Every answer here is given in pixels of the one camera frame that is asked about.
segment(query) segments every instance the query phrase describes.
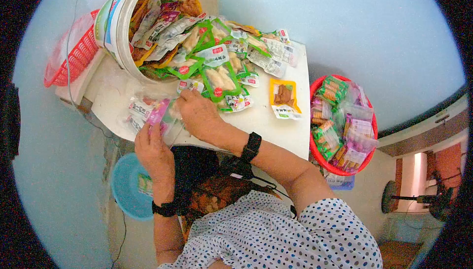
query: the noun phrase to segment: plastic bucket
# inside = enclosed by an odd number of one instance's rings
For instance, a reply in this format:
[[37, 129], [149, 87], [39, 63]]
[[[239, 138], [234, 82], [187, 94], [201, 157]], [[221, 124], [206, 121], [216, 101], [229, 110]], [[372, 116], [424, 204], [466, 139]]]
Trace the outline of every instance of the plastic bucket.
[[[340, 76], [340, 75], [332, 74], [332, 76], [343, 81], [351, 81], [350, 79]], [[310, 86], [310, 99], [312, 99], [316, 91], [322, 86], [322, 82], [326, 77], [327, 76], [320, 77], [314, 83], [312, 83], [312, 85]], [[366, 97], [366, 100], [368, 101], [368, 106], [372, 108], [373, 106], [371, 106], [371, 103], [368, 97]], [[378, 124], [376, 123], [376, 116], [374, 113], [373, 113], [373, 121], [371, 122], [371, 126], [373, 127], [373, 132], [375, 133], [374, 138], [378, 139]], [[346, 172], [339, 167], [329, 164], [327, 160], [323, 158], [322, 154], [320, 154], [319, 150], [317, 149], [317, 145], [316, 145], [316, 142], [314, 142], [314, 137], [312, 136], [312, 133], [309, 133], [309, 135], [310, 135], [309, 147], [314, 158], [324, 169], [339, 176], [351, 176], [351, 175], [359, 173], [368, 165], [368, 163], [370, 163], [370, 160], [373, 157], [373, 154], [375, 154], [376, 149], [371, 151], [371, 153], [369, 153], [368, 156], [366, 156], [365, 160], [363, 161], [361, 166], [358, 168], [357, 172], [351, 172], [351, 173]]]
[[[214, 16], [219, 14], [217, 0], [199, 1], [204, 12]], [[118, 65], [127, 70], [130, 75], [140, 82], [157, 83], [157, 81], [147, 78], [138, 70], [131, 55], [132, 49], [128, 42], [128, 30], [133, 9], [137, 2], [138, 0], [108, 0], [105, 2], [95, 19], [94, 37], [97, 45], [103, 47]]]

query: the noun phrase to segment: light blue wall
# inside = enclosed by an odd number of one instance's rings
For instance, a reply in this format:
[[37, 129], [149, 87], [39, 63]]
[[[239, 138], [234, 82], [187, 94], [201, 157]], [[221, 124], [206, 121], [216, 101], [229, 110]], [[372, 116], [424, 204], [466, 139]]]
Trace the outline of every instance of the light blue wall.
[[[79, 0], [78, 15], [106, 0]], [[27, 215], [63, 268], [110, 266], [97, 192], [103, 158], [92, 127], [46, 90], [53, 43], [75, 0], [43, 0], [23, 39], [14, 82], [22, 128], [15, 176]], [[380, 129], [444, 100], [463, 83], [450, 31], [433, 0], [220, 0], [220, 12], [263, 31], [284, 27], [307, 46], [311, 79], [338, 73], [359, 82]]]

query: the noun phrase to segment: red plastic basket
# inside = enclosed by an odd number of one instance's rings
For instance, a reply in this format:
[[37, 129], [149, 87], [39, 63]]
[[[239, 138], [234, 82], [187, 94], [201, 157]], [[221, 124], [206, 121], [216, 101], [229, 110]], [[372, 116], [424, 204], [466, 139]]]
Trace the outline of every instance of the red plastic basket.
[[[332, 76], [343, 81], [351, 81], [350, 79], [340, 76], [340, 75], [332, 74]], [[316, 91], [322, 86], [322, 82], [326, 77], [327, 76], [320, 77], [314, 83], [312, 83], [312, 85], [310, 86], [310, 99], [312, 99]], [[368, 98], [366, 98], [366, 100], [368, 101], [368, 106], [372, 108], [373, 106], [371, 106], [370, 100], [368, 100]], [[373, 114], [373, 121], [371, 122], [371, 125], [373, 126], [373, 132], [375, 133], [374, 138], [378, 139], [378, 125], [376, 123], [375, 114]], [[335, 167], [329, 164], [327, 160], [323, 158], [322, 154], [320, 154], [319, 150], [317, 149], [316, 142], [314, 142], [314, 137], [312, 136], [312, 133], [309, 133], [309, 134], [310, 134], [310, 140], [309, 140], [310, 151], [312, 152], [312, 155], [314, 156], [314, 158], [324, 169], [339, 176], [351, 176], [351, 175], [359, 173], [365, 168], [365, 166], [368, 165], [368, 163], [370, 163], [370, 160], [373, 157], [373, 154], [375, 153], [375, 150], [373, 150], [371, 151], [371, 153], [368, 154], [368, 156], [366, 156], [366, 159], [358, 168], [357, 172], [353, 172], [353, 173], [346, 172], [340, 169], [339, 167]]]
[[[94, 10], [90, 13], [92, 19], [95, 20], [99, 9]], [[74, 25], [73, 29], [77, 27], [81, 23], [81, 19], [77, 20]], [[54, 62], [57, 61], [58, 58], [63, 57], [61, 54], [61, 49], [63, 44], [65, 44], [67, 40], [67, 34], [64, 34], [61, 40], [56, 45], [48, 64], [46, 65], [46, 70], [44, 71], [44, 86], [50, 87], [51, 85], [57, 86], [67, 86], [67, 63], [66, 60], [62, 62], [62, 65], [56, 69], [54, 66]], [[85, 32], [85, 34], [80, 38], [79, 42], [74, 46], [74, 48], [69, 52], [69, 68], [70, 68], [70, 81], [73, 82], [74, 80], [79, 77], [79, 75], [87, 68], [90, 61], [94, 58], [95, 54], [97, 53], [98, 46], [95, 43], [94, 38], [94, 23], [90, 26], [89, 29]]]

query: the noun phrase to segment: white bucket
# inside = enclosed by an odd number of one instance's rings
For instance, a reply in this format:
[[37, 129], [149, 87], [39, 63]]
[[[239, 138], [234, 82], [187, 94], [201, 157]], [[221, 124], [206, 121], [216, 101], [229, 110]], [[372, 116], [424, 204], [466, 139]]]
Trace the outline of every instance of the white bucket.
[[[217, 16], [219, 14], [219, 6], [217, 0], [199, 0], [204, 12]], [[133, 62], [131, 54], [131, 45], [128, 42], [128, 30], [130, 28], [130, 20], [132, 18], [133, 9], [138, 0], [114, 0], [112, 9], [110, 4], [112, 0], [108, 0], [100, 9], [94, 25], [94, 37], [97, 45], [105, 47], [109, 54], [115, 59], [118, 65], [128, 71], [130, 75], [144, 83], [156, 83], [144, 76]], [[103, 40], [105, 23], [108, 22], [106, 28], [105, 41]]]

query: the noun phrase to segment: hand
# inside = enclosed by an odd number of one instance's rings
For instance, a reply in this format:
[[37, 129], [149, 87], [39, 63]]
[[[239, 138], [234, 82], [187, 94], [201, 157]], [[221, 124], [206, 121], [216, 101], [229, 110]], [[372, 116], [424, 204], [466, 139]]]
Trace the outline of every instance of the hand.
[[135, 152], [141, 165], [150, 174], [153, 186], [158, 183], [174, 186], [174, 154], [161, 138], [159, 125], [146, 122], [135, 138]]
[[222, 120], [214, 103], [198, 91], [183, 90], [176, 104], [186, 130], [199, 140], [216, 145], [218, 133], [228, 124]]

